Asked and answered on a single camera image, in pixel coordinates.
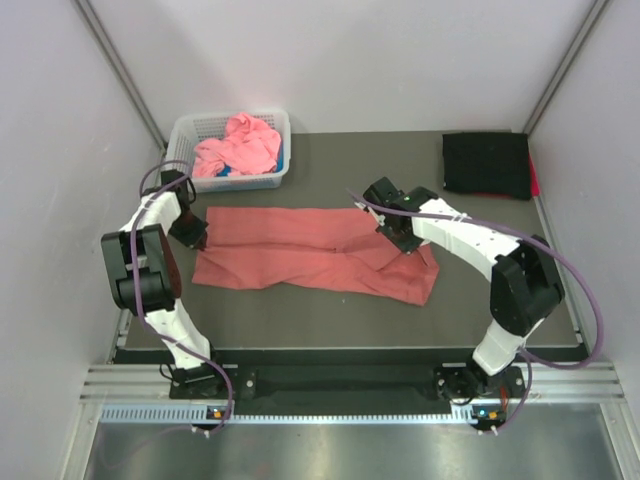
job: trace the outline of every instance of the white plastic basket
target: white plastic basket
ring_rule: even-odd
[[[196,159],[193,149],[207,138],[222,139],[225,136],[224,129],[229,117],[234,113],[202,113],[180,117],[171,132],[169,147],[167,148],[167,160],[184,160],[189,162],[186,166],[167,166],[177,168],[191,174]],[[226,190],[255,190],[259,188],[277,188],[282,182],[282,177],[289,170],[291,160],[291,125],[289,115],[282,110],[247,111],[250,115],[264,120],[275,129],[282,137],[281,155],[282,166],[273,173],[261,175],[240,175],[234,177],[210,177],[192,178],[197,192],[221,192]]]

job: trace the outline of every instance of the red towel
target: red towel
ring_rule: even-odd
[[[438,275],[429,246],[400,253],[356,208],[212,207],[207,221],[194,283],[262,289],[284,282],[424,305]]]

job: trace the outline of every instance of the pink cloth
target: pink cloth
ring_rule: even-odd
[[[400,253],[356,208],[212,207],[207,222],[198,284],[262,289],[284,282],[424,305],[438,275],[429,246]]]
[[[227,122],[224,140],[208,138],[194,149],[194,177],[215,177],[225,165],[229,175],[258,175],[276,169],[280,134],[248,113],[234,115]]]

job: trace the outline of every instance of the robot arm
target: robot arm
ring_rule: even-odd
[[[385,177],[364,194],[368,202],[407,212],[466,215],[451,208],[429,190],[418,187],[405,194]],[[460,257],[491,282],[490,311],[493,321],[475,348],[470,368],[480,376],[494,376],[507,368],[527,338],[564,298],[564,289],[553,259],[516,237],[461,221],[380,214],[373,215],[384,234],[409,254],[420,245],[436,243]]]
[[[164,171],[161,180],[168,184],[182,175],[176,170]],[[120,308],[134,315],[137,311],[129,250],[131,228],[155,191],[157,189],[145,192],[131,220],[119,231],[104,235],[101,242],[113,299]],[[206,226],[206,222],[191,212],[185,182],[161,194],[147,208],[136,235],[138,260],[144,263],[140,265],[140,287],[147,323],[163,337],[172,338],[210,359],[210,343],[198,332],[180,299],[180,273],[167,241],[167,235],[171,234],[185,246],[202,248],[206,243]],[[209,369],[200,360],[179,349],[174,342],[164,338],[163,342],[173,354],[176,372],[182,374],[183,379],[188,381],[192,374],[200,377],[203,372],[198,373],[199,370],[206,370],[209,375]]]

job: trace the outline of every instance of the black cloth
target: black cloth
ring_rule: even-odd
[[[444,188],[531,199],[529,143],[524,133],[442,135]]]

